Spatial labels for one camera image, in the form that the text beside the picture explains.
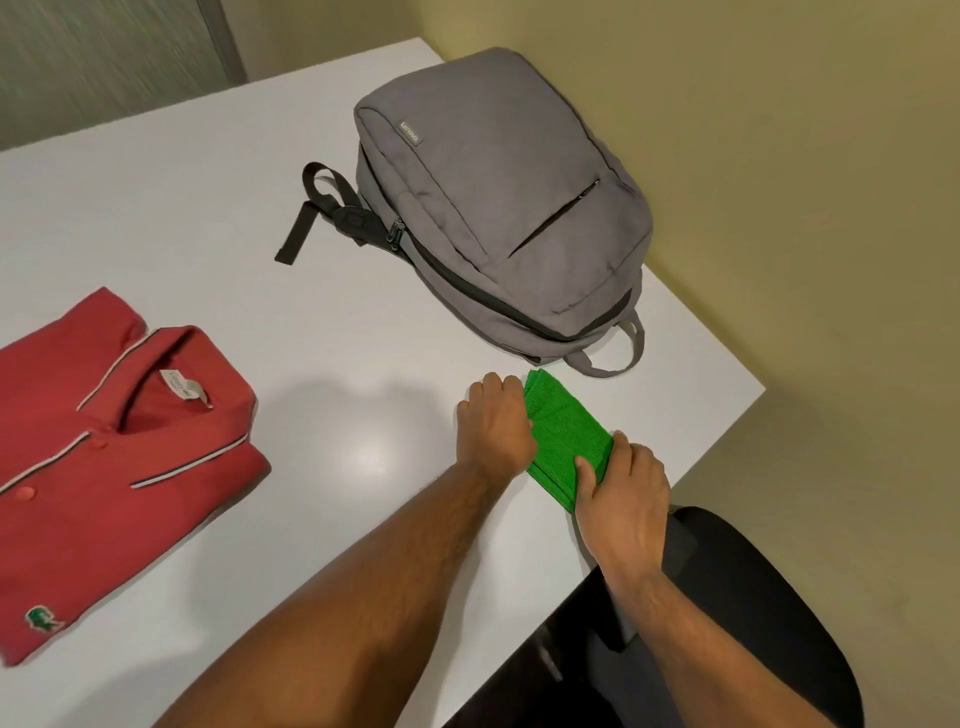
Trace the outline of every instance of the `folded polo shirt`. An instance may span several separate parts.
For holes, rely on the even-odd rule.
[[[269,470],[195,327],[101,288],[0,350],[0,658],[17,665]]]

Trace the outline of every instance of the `main compartment zipper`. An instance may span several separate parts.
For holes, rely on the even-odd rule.
[[[541,232],[545,231],[547,228],[549,228],[551,225],[553,225],[555,222],[557,222],[557,220],[558,220],[562,215],[567,214],[574,205],[576,205],[576,204],[579,203],[581,200],[583,200],[590,192],[593,191],[593,188],[594,188],[597,184],[599,184],[599,183],[600,183],[600,180],[599,180],[599,179],[594,180],[593,182],[591,182],[591,183],[590,183],[590,186],[589,186],[587,189],[585,189],[585,190],[584,190],[583,192],[581,192],[579,195],[577,195],[577,196],[574,197],[572,200],[570,200],[570,202],[566,203],[566,205],[564,205],[563,207],[561,207],[560,209],[558,209],[556,212],[554,212],[552,215],[550,215],[550,217],[548,217],[546,220],[544,220],[542,223],[540,223],[540,224],[538,225],[537,229],[534,230],[533,232],[531,232],[529,235],[527,235],[526,238],[524,238],[524,240],[523,240],[519,245],[517,245],[517,246],[514,248],[514,251],[513,251],[512,253],[510,253],[509,255],[507,255],[507,257],[513,257],[514,255],[516,255],[517,251],[519,251],[521,248],[523,248],[524,246],[526,246],[527,243],[529,243],[531,240],[533,240],[535,237],[537,237]]]
[[[398,243],[400,236],[403,235],[404,231],[406,231],[410,238],[410,242],[413,243],[414,248],[417,249],[420,257],[422,257],[423,260],[426,261],[426,264],[429,265],[437,273],[437,275],[443,278],[447,283],[468,298],[473,299],[474,301],[486,306],[491,311],[495,311],[501,316],[505,316],[506,318],[520,324],[525,328],[529,328],[541,339],[546,339],[547,341],[556,341],[561,344],[569,344],[574,341],[579,341],[594,329],[600,328],[604,324],[607,324],[616,318],[616,316],[621,313],[630,302],[630,296],[632,292],[627,291],[623,295],[623,298],[617,301],[612,308],[610,308],[610,310],[600,314],[600,316],[572,336],[564,336],[558,331],[554,331],[552,328],[547,328],[543,324],[534,321],[526,314],[516,310],[508,303],[500,301],[496,296],[487,293],[487,291],[473,285],[473,283],[469,282],[468,280],[462,279],[456,273],[443,265],[432,253],[430,253],[430,251],[424,248],[420,241],[407,229],[407,226],[404,225],[400,218],[396,218],[396,221],[390,228],[390,234],[387,237],[388,242],[391,245]]]

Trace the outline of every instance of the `white clothing tag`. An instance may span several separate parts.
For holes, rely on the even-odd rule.
[[[161,369],[160,376],[170,387],[170,391],[182,400],[200,400],[207,407],[210,401],[206,396],[204,388],[193,379],[187,379],[177,369]]]

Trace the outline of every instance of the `green cloth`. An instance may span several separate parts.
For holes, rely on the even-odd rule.
[[[527,375],[523,396],[539,445],[537,457],[527,473],[573,513],[577,502],[577,470],[573,458],[586,457],[600,482],[607,469],[613,437],[577,398],[543,369],[532,370]]]

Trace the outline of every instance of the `gray backpack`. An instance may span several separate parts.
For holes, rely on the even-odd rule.
[[[359,245],[413,264],[464,323],[535,365],[563,357],[589,376],[631,369],[653,219],[636,182],[522,56],[502,48],[424,68],[354,110],[357,187],[317,190],[276,255],[291,264],[320,214]],[[612,326],[633,340],[624,369],[583,349]]]

